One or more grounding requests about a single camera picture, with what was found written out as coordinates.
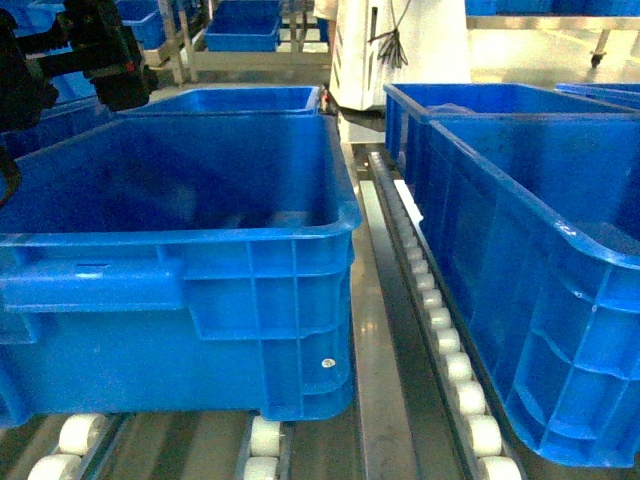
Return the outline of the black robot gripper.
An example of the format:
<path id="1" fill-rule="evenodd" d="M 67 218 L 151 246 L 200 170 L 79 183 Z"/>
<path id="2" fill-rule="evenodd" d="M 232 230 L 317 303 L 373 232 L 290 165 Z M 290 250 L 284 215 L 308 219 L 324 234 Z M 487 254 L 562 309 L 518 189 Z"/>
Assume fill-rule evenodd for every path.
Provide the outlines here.
<path id="1" fill-rule="evenodd" d="M 131 27 L 113 1 L 65 1 L 56 16 L 70 50 L 62 55 L 66 73 L 81 72 L 100 102 L 113 112 L 146 105 L 158 87 Z"/>

